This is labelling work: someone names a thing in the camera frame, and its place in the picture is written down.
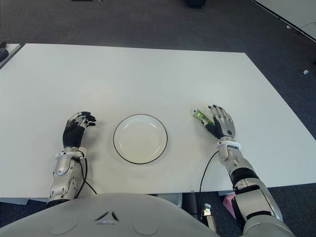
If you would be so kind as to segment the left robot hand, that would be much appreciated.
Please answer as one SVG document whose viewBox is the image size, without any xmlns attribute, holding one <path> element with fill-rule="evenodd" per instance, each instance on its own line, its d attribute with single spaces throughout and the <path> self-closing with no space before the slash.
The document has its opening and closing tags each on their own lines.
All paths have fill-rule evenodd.
<svg viewBox="0 0 316 237">
<path fill-rule="evenodd" d="M 62 141 L 63 147 L 79 148 L 83 138 L 84 131 L 96 125 L 96 118 L 91 112 L 77 112 L 71 116 L 66 123 Z"/>
</svg>

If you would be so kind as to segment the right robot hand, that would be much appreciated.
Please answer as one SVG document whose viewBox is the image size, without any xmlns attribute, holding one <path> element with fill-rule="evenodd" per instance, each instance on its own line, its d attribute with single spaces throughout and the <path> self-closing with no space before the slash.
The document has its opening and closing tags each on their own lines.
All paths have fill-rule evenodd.
<svg viewBox="0 0 316 237">
<path fill-rule="evenodd" d="M 207 131 L 217 139 L 228 137 L 234 140 L 236 130 L 231 116 L 222 107 L 212 105 L 208 106 L 208 108 L 213 115 L 213 123 L 204 125 Z"/>
</svg>

